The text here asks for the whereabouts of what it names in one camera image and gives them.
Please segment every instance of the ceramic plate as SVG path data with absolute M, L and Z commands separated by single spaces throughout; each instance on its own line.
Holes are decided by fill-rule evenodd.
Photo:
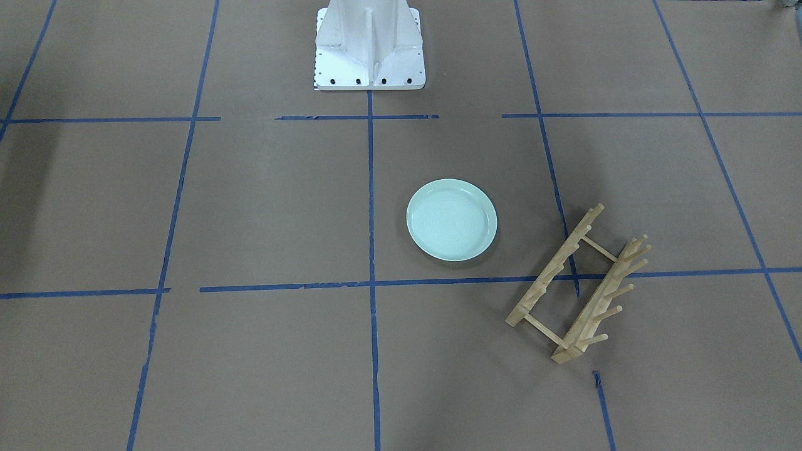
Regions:
M 493 203 L 474 185 L 452 178 L 425 184 L 407 207 L 415 244 L 432 257 L 461 262 L 484 252 L 496 236 Z

